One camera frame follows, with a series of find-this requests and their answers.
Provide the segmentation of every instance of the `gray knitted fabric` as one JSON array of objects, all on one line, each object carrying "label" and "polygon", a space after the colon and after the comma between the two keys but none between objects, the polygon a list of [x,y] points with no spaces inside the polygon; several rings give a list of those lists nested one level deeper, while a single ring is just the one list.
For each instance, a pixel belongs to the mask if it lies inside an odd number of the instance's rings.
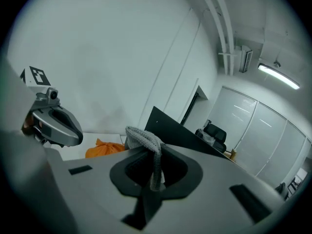
[{"label": "gray knitted fabric", "polygon": [[161,170],[161,147],[163,142],[151,132],[140,130],[136,127],[126,127],[127,140],[125,148],[132,149],[144,146],[154,152],[154,171],[151,178],[151,190],[159,191],[161,182],[164,182],[164,175]]}]

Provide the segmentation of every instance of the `orange cloth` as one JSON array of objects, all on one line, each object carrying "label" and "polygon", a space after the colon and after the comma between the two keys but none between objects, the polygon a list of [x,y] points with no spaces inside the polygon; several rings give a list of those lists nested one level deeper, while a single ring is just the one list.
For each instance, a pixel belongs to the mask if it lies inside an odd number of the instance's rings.
[{"label": "orange cloth", "polygon": [[86,158],[93,158],[125,151],[124,145],[111,142],[102,142],[99,139],[97,139],[96,145],[96,147],[89,148],[87,150]]}]

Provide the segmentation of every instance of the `camera lens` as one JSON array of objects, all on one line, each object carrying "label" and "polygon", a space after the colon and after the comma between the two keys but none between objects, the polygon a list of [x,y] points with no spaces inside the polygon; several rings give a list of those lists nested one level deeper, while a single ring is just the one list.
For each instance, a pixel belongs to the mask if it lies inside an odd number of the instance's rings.
[{"label": "camera lens", "polygon": [[51,99],[56,99],[58,97],[57,92],[53,91],[50,95]]}]

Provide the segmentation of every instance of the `black chair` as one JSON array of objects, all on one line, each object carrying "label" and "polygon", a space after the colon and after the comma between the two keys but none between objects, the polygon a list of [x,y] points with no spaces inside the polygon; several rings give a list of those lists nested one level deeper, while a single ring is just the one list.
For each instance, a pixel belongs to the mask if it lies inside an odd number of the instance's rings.
[{"label": "black chair", "polygon": [[[215,138],[215,142],[213,144],[213,147],[217,149],[219,152],[224,153],[226,151],[226,145],[224,144],[226,139],[226,132],[222,129],[218,128],[217,126],[213,124],[208,124],[204,128],[204,132],[209,134],[211,137]],[[202,134],[197,130],[195,132],[195,135],[202,138]]]}]

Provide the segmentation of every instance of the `chair backrest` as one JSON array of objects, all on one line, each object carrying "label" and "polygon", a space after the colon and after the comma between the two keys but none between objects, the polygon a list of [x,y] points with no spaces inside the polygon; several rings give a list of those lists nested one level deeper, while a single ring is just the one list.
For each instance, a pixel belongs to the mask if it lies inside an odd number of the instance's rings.
[{"label": "chair backrest", "polygon": [[208,124],[204,128],[204,132],[209,134],[210,136],[214,137],[218,142],[224,143],[226,139],[226,132],[223,131],[221,128],[218,128],[217,126],[213,124]]}]

